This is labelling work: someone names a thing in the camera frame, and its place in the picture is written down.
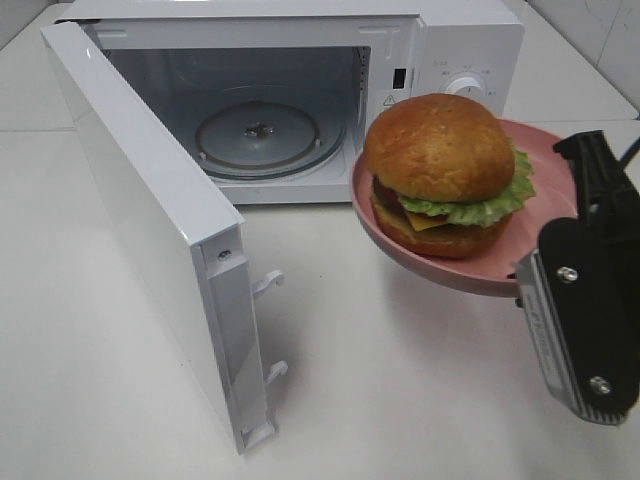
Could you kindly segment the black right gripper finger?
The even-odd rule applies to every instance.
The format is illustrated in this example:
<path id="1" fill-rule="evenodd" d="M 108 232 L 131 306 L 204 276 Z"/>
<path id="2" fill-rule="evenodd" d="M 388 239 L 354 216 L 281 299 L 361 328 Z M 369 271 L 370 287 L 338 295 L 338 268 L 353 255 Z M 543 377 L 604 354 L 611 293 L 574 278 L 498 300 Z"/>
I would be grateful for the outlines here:
<path id="1" fill-rule="evenodd" d="M 569 164 L 579 220 L 638 219 L 638 191 L 626 173 L 638 155 L 638 140 L 620 158 L 602 130 L 573 134 L 552 149 Z"/>

